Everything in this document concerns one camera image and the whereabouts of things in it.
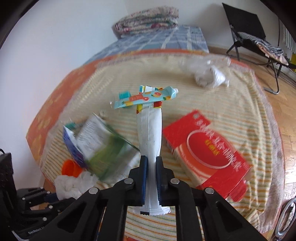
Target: folded clothes on chair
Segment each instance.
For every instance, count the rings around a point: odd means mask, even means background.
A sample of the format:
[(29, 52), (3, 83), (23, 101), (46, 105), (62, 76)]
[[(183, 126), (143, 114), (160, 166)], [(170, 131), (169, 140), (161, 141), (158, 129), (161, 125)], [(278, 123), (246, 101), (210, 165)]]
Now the folded clothes on chair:
[(134, 35), (174, 28), (178, 25), (177, 18), (179, 18), (177, 8), (156, 7), (135, 12), (120, 19), (115, 24), (115, 30), (121, 35)]
[(267, 56), (275, 59), (276, 61), (289, 65), (285, 57), (283, 56), (284, 50), (281, 47), (274, 47), (270, 43), (268, 43), (265, 40), (262, 40), (261, 38), (255, 37), (253, 35), (244, 33), (244, 32), (238, 32), (238, 35), (240, 38), (237, 39), (239, 41), (248, 39), (251, 40), (254, 44), (258, 46), (258, 48)]

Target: silver screw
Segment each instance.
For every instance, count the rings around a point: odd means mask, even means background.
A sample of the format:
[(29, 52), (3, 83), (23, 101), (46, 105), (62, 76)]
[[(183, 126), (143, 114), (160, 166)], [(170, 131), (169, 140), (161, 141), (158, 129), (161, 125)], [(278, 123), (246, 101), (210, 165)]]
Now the silver screw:
[(132, 184), (133, 183), (133, 179), (132, 178), (126, 178), (126, 179), (124, 179), (124, 183), (125, 184)]
[(205, 192), (206, 192), (207, 194), (213, 194), (213, 193), (214, 193), (214, 189), (213, 189), (213, 188), (206, 188), (206, 189), (205, 189)]
[(99, 190), (97, 188), (90, 188), (89, 193), (90, 194), (96, 194)]
[(172, 178), (172, 179), (170, 180), (170, 182), (171, 182), (172, 184), (179, 184), (179, 183), (180, 183), (180, 180), (177, 179), (177, 178)]

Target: clear plastic bag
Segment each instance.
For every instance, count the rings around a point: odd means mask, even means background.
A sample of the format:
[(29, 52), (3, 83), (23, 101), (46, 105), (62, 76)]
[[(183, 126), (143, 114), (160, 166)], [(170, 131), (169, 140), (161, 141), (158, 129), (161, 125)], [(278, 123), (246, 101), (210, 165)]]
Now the clear plastic bag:
[(215, 88), (221, 84), (229, 86), (229, 79), (219, 70), (230, 65), (230, 58), (219, 55), (194, 56), (179, 62), (186, 73), (194, 74), (198, 86)]

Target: red box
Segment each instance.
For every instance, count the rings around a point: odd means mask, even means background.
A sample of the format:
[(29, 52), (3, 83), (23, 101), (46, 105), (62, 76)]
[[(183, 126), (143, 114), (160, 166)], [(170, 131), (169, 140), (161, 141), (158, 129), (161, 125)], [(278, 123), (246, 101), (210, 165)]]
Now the red box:
[(198, 110), (163, 129), (163, 137), (174, 156), (198, 189), (213, 187), (235, 202), (246, 192), (244, 176), (250, 170), (240, 153)]

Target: blue plaid sheet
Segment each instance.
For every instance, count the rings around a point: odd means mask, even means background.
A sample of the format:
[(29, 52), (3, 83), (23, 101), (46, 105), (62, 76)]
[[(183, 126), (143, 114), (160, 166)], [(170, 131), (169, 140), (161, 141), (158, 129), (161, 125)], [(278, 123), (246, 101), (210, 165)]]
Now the blue plaid sheet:
[(186, 49), (209, 52), (200, 27), (181, 25), (178, 28), (119, 39), (91, 57), (86, 64), (110, 55), (144, 49)]

